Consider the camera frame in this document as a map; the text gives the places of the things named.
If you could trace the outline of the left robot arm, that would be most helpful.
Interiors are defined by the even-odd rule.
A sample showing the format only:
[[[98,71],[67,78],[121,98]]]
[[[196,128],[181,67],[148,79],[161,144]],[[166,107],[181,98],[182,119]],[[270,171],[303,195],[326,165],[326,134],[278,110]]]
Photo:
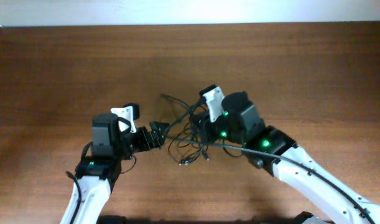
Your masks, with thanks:
[[[93,140],[87,143],[72,174],[73,192],[61,223],[96,223],[121,174],[123,160],[136,160],[135,153],[163,146],[169,123],[153,121],[150,130],[135,127],[113,113],[92,120]]]

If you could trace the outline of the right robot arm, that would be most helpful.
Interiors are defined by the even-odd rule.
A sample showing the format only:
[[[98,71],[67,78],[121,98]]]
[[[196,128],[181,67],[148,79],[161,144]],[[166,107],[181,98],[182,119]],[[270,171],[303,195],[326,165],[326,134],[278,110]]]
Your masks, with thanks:
[[[318,164],[285,132],[267,126],[248,94],[200,92],[206,114],[198,121],[209,146],[242,151],[257,169],[291,186],[333,223],[380,223],[380,205],[355,192]]]

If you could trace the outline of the black cable white plug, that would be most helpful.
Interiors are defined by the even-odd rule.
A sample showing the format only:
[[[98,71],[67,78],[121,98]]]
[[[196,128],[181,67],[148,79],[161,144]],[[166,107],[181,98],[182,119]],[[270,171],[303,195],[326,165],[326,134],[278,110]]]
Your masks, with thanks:
[[[210,116],[210,112],[212,111],[211,106],[199,114],[195,113],[197,108],[203,108],[206,105],[207,98],[201,96],[196,103],[188,105],[186,102],[170,95],[161,94],[160,97],[169,101],[175,101],[185,108],[185,113],[178,120],[174,121],[169,128],[173,128],[176,124],[181,123],[185,117],[188,117],[188,123],[175,137],[169,136],[168,131],[165,131],[165,137],[170,139],[167,150],[170,150],[174,142],[177,143],[178,149],[189,147],[194,150],[193,152],[183,154],[181,159],[177,159],[173,154],[169,154],[169,156],[180,166],[189,165],[200,156],[209,160],[210,158],[207,154],[208,148],[219,139],[224,141],[228,137],[229,131],[223,125],[219,126],[217,120],[212,120]]]

